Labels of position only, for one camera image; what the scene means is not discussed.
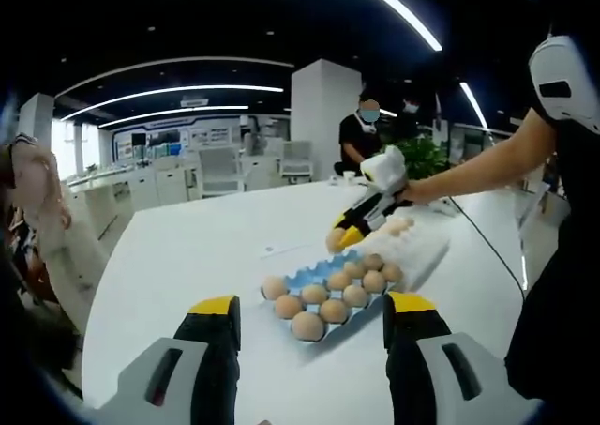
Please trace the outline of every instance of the ceiling light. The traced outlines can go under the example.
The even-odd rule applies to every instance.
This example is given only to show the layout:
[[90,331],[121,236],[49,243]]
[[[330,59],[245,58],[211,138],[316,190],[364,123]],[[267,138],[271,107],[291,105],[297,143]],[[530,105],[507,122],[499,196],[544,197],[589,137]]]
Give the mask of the ceiling light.
[[440,52],[442,50],[442,45],[438,40],[433,37],[431,32],[425,27],[425,25],[414,15],[410,9],[400,3],[399,0],[383,0],[387,6],[392,8],[395,12],[397,12],[400,17],[402,17],[405,21],[409,23],[414,30],[419,33],[419,35],[423,38],[425,42],[431,47],[431,49],[435,52]]
[[157,115],[192,113],[192,112],[196,112],[196,111],[221,111],[221,110],[231,110],[231,109],[248,109],[248,106],[199,106],[197,108],[170,109],[168,111],[158,111],[156,113],[142,114],[142,115],[135,115],[133,117],[121,118],[119,120],[114,120],[112,122],[100,125],[98,128],[106,128],[111,125],[116,125],[117,123],[130,122],[131,120],[138,120],[140,118],[146,118],[146,117],[155,117]]
[[389,111],[386,111],[385,109],[380,109],[380,111],[382,112],[382,114],[389,115],[390,117],[398,117],[398,114],[391,113]]
[[263,92],[283,92],[283,89],[279,87],[264,87],[260,85],[236,85],[236,84],[210,84],[210,85],[188,85],[185,87],[170,87],[167,89],[158,89],[158,90],[148,90],[147,92],[140,92],[139,94],[131,94],[125,95],[124,97],[119,97],[118,99],[109,99],[107,101],[102,101],[101,103],[94,104],[92,106],[88,106],[87,108],[80,109],[79,111],[74,112],[73,114],[69,114],[63,118],[61,121],[69,120],[71,117],[75,115],[86,113],[87,111],[91,111],[92,109],[101,108],[102,106],[106,106],[107,104],[116,103],[117,101],[124,101],[126,99],[136,99],[137,97],[145,97],[147,95],[156,95],[156,94],[166,94],[168,92],[182,92],[187,90],[216,90],[216,89],[236,89],[236,90],[260,90]]
[[473,95],[473,92],[471,91],[471,88],[469,87],[469,85],[466,83],[460,83],[460,87],[462,88],[465,95],[471,102],[472,108],[475,110],[475,113],[477,114],[477,117],[479,118],[479,121],[481,122],[481,126],[484,127],[484,129],[489,129],[488,122],[486,122],[486,118],[484,117],[484,114],[481,112],[481,108],[479,107],[479,104],[477,103],[477,100],[475,99],[475,96]]

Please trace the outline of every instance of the white table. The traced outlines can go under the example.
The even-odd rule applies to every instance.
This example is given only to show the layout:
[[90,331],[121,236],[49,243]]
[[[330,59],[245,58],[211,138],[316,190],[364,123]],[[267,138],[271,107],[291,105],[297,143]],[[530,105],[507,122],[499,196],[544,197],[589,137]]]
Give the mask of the white table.
[[[335,350],[298,363],[284,351],[281,329],[263,320],[259,306],[266,275],[293,273],[327,257],[323,240],[332,220],[363,190],[314,183],[136,214],[90,313],[82,365],[86,403],[105,403],[119,372],[155,339],[172,336],[191,305],[236,294],[242,303],[237,424],[393,423],[381,317]],[[511,196],[491,192],[460,201],[475,220],[486,222],[480,226],[494,241],[512,242],[500,252],[520,276]],[[416,220],[431,220],[429,211],[412,213]],[[419,292],[436,303],[454,331],[469,333],[503,357],[520,311],[517,287],[463,217],[435,217],[451,234],[450,250]],[[508,217],[514,226],[506,224]],[[278,254],[262,258],[269,245]]]

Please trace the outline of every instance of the egg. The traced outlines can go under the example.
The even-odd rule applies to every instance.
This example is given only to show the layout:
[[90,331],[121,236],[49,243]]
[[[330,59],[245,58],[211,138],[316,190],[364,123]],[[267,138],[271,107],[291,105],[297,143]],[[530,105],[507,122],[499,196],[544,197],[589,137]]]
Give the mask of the egg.
[[364,308],[368,304],[367,291],[353,284],[344,289],[342,297],[351,308]]
[[379,270],[383,266],[383,259],[377,253],[370,254],[363,258],[363,266],[367,270]]
[[370,294],[380,294],[385,289],[385,278],[377,270],[369,270],[363,278],[363,287]]
[[336,272],[329,277],[329,280],[327,280],[327,287],[332,291],[343,291],[346,289],[346,286],[349,286],[352,282],[353,280],[350,278],[350,275],[341,271]]
[[352,261],[344,263],[344,272],[350,275],[350,278],[357,280],[363,278],[367,273],[362,263],[353,263]]
[[313,312],[300,312],[292,319],[292,333],[300,341],[319,341],[325,334],[325,324]]
[[327,235],[327,238],[325,239],[325,246],[330,253],[340,253],[342,250],[344,250],[339,244],[345,234],[346,230],[343,228],[334,228]]
[[386,281],[398,282],[404,277],[404,273],[400,270],[400,267],[393,263],[386,263],[382,268],[382,275]]
[[401,233],[408,230],[410,226],[411,225],[409,225],[407,220],[404,220],[404,219],[393,220],[389,224],[389,234],[394,237],[398,237]]
[[275,314],[280,319],[293,319],[293,317],[304,310],[300,298],[297,296],[281,296],[275,300]]
[[277,300],[288,293],[288,286],[280,277],[267,277],[262,284],[262,294],[267,300]]
[[310,284],[310,286],[302,289],[302,299],[308,305],[320,305],[322,304],[329,295],[327,289],[320,284]]
[[328,324],[343,324],[348,319],[348,308],[341,300],[329,299],[319,308],[319,315]]

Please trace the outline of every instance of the potted plant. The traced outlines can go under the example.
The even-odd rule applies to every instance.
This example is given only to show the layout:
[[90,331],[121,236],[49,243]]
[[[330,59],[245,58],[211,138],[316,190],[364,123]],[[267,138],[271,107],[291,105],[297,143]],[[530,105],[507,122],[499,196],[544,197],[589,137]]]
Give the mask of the potted plant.
[[404,155],[409,179],[423,179],[443,172],[447,158],[430,137],[422,136],[391,143]]

